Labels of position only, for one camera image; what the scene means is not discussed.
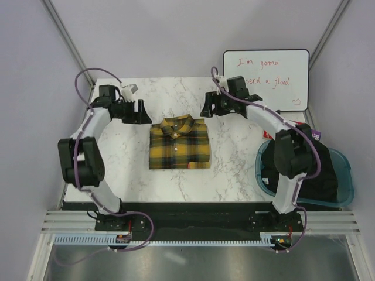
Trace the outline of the yellow plaid flannel shirt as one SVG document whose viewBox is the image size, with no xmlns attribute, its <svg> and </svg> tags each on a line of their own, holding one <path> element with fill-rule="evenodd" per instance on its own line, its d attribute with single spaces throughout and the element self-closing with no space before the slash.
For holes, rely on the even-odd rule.
<svg viewBox="0 0 375 281">
<path fill-rule="evenodd" d="M 210 141 L 203 119 L 191 115 L 165 118 L 150 128 L 149 168 L 208 169 Z"/>
</svg>

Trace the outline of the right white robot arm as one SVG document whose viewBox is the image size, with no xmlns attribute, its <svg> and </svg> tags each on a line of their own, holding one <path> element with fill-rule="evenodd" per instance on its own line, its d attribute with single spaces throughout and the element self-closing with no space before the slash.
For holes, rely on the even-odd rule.
<svg viewBox="0 0 375 281">
<path fill-rule="evenodd" d="M 276 211 L 268 216 L 268 223 L 272 229 L 282 230 L 289 224 L 288 213 L 296 209 L 303 181 L 313 179 L 321 172 L 321 160 L 313 144 L 311 128 L 285 119 L 269 108 L 259 95 L 250 95 L 242 76 L 226 79 L 212 72 L 212 80 L 217 89 L 206 93 L 202 117 L 238 113 L 255 122 L 274 141 L 272 158 L 279 179 L 272 201 Z"/>
</svg>

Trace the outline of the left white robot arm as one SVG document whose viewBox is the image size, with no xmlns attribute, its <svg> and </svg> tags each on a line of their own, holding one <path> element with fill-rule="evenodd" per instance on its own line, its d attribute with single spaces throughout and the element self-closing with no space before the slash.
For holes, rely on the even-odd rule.
<svg viewBox="0 0 375 281">
<path fill-rule="evenodd" d="M 109 215 L 108 223 L 116 230 L 126 228 L 129 217 L 122 212 L 122 200 L 105 181 L 105 164 L 97 142 L 115 119 L 130 125 L 151 123 L 143 99 L 132 99 L 137 90 L 135 84 L 123 88 L 109 84 L 99 86 L 99 96 L 88 104 L 87 115 L 79 129 L 57 144 L 63 180 L 88 195 L 100 213 Z"/>
</svg>

